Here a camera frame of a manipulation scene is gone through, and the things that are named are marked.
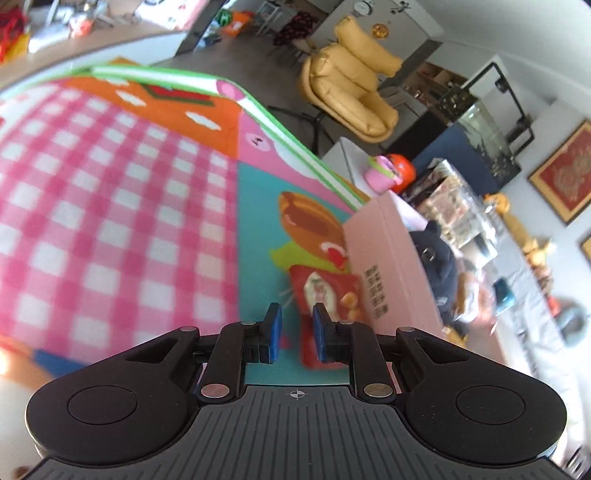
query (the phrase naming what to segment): stuffed animal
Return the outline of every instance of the stuffed animal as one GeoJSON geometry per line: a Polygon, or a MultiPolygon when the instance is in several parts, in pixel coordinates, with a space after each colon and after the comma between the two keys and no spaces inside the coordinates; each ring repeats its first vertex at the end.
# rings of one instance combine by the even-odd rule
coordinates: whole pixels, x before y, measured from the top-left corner
{"type": "Polygon", "coordinates": [[[556,250],[556,246],[551,241],[546,241],[540,245],[538,240],[529,234],[519,219],[509,212],[511,202],[509,202],[509,199],[504,194],[495,193],[493,195],[486,195],[485,203],[494,205],[497,214],[505,222],[511,236],[525,255],[540,288],[546,296],[549,296],[554,281],[552,279],[552,272],[546,265],[546,259],[548,255],[556,250]]]}

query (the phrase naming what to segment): chair base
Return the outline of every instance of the chair base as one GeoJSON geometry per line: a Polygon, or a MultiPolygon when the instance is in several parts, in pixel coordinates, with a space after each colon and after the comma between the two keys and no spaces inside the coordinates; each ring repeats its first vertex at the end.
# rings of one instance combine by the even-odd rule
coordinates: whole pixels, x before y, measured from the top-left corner
{"type": "Polygon", "coordinates": [[[326,131],[326,128],[324,128],[324,125],[322,125],[320,123],[325,116],[328,116],[323,111],[320,111],[318,113],[318,115],[316,115],[316,116],[312,116],[312,115],[308,115],[307,113],[303,113],[303,112],[292,112],[291,110],[287,110],[285,108],[280,108],[278,106],[272,106],[272,105],[268,106],[267,107],[267,110],[269,110],[270,112],[283,113],[285,115],[289,115],[289,116],[292,116],[294,118],[298,118],[300,120],[304,120],[305,122],[308,122],[309,124],[311,124],[312,125],[312,128],[314,129],[314,138],[312,140],[312,148],[311,148],[311,151],[312,151],[312,153],[314,155],[318,155],[319,142],[320,142],[320,133],[322,133],[330,141],[330,144],[331,145],[334,145],[335,144],[335,141],[332,139],[332,137],[326,131]]]}

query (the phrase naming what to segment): gray ribbed surface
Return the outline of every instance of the gray ribbed surface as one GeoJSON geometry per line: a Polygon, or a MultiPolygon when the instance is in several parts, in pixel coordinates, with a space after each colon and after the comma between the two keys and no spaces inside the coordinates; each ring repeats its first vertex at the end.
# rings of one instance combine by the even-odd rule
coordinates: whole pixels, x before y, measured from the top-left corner
{"type": "Polygon", "coordinates": [[[135,465],[85,469],[47,460],[31,480],[566,480],[547,460],[511,469],[464,466],[426,449],[385,406],[346,387],[248,387],[205,407],[183,438],[135,465]]]}

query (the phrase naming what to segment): black plush toy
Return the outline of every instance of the black plush toy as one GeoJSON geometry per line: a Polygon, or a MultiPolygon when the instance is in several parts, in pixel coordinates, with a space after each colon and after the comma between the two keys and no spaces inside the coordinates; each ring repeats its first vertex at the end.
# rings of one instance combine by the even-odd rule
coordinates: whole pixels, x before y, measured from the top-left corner
{"type": "Polygon", "coordinates": [[[453,303],[457,292],[457,265],[452,249],[441,238],[441,228],[433,220],[425,230],[410,232],[443,323],[453,323],[453,303]]]}

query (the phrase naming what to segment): play mat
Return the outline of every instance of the play mat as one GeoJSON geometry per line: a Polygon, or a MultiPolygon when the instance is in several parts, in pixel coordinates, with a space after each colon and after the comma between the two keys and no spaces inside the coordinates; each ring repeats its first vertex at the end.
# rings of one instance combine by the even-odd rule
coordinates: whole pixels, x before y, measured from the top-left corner
{"type": "Polygon", "coordinates": [[[53,376],[278,302],[280,358],[246,381],[348,382],[301,364],[288,269],[346,273],[367,198],[234,83],[115,63],[31,87],[0,105],[0,199],[0,339],[53,376]]]}

